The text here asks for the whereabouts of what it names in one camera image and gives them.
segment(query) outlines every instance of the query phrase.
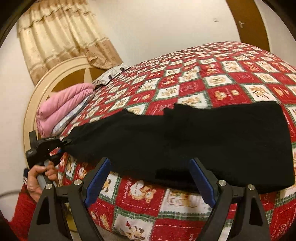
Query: red checkered bedspread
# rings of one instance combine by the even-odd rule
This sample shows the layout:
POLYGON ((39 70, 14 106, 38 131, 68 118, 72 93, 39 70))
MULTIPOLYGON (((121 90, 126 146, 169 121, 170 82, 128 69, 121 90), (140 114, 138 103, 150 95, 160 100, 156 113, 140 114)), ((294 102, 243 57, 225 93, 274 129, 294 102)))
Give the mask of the red checkered bedspread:
MULTIPOLYGON (((123 108, 138 115, 161 115, 174 103, 196 108, 257 101, 278 102, 289 125, 296 170, 296 69, 275 55, 239 42, 210 43, 144 61, 96 91, 94 99, 66 127, 110 116, 123 108)), ((83 178, 91 167, 65 154, 63 185, 83 178)), ((296 185, 261 195, 273 240, 296 216, 296 185)), ((226 240, 232 205, 220 240, 226 240)), ((195 240, 211 209, 199 195, 159 187, 110 173, 89 213, 94 222, 132 240, 195 240)))

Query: silver screw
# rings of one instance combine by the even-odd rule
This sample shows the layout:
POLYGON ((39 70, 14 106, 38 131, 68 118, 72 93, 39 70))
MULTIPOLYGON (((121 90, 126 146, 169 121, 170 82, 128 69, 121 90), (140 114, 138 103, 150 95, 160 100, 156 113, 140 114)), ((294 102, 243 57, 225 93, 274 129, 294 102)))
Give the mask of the silver screw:
POLYGON ((221 186, 226 186, 227 182, 224 180, 219 180, 218 182, 221 186))
POLYGON ((80 179, 77 179, 77 180, 74 181, 74 184, 76 186, 79 186, 81 183, 82 183, 82 181, 80 179))
POLYGON ((51 189, 51 188, 52 188, 52 184, 51 184, 51 183, 47 184, 47 185, 45 186, 45 188, 46 188, 47 190, 51 189))
POLYGON ((248 188, 249 188, 250 190, 254 190, 254 189, 255 189, 255 186, 252 185, 252 184, 249 184, 249 185, 248 185, 248 188))

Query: person's arm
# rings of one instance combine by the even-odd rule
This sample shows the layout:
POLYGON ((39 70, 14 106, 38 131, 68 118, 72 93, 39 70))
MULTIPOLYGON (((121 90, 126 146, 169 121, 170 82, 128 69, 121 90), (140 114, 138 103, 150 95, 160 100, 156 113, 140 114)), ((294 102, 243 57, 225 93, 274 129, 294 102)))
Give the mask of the person's arm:
POLYGON ((57 184, 59 183, 57 170, 52 162, 49 162, 47 167, 34 166, 30 169, 28 172, 28 185, 23 185, 17 200, 14 216, 9 223, 10 228, 20 241, 26 241, 28 239, 29 228, 36 203, 42 194, 42 190, 37 181, 37 175, 43 172, 45 172, 49 180, 55 181, 57 184))

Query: wall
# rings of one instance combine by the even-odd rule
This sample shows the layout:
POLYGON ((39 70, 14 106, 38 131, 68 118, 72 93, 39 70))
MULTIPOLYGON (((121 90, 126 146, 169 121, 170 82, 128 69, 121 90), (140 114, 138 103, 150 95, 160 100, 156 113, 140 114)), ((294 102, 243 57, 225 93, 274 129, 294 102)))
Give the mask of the wall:
MULTIPOLYGON (((15 25, 0 48, 0 194, 22 187, 26 163, 22 131, 33 90, 15 25)), ((0 199, 5 218, 11 219, 16 201, 17 195, 0 199)))
POLYGON ((289 64, 296 66, 296 41, 280 19, 262 0, 254 0, 263 19, 270 51, 289 64))
POLYGON ((89 0, 89 4, 130 65, 204 43, 240 41, 228 5, 221 0, 89 0))

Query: human hand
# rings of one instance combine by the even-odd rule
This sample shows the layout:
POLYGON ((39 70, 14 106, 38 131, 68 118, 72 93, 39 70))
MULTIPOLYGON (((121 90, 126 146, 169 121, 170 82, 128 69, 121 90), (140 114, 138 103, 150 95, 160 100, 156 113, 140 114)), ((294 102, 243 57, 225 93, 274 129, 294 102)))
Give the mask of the human hand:
POLYGON ((57 170, 54 167, 54 163, 52 161, 48 162, 47 167, 38 166, 38 165, 33 166, 28 172, 27 186, 28 186, 28 192, 35 202, 39 201, 39 198, 42 194, 42 190, 38 183, 37 176, 44 172, 49 180, 55 181, 57 185, 59 183, 59 180, 57 177, 57 170))

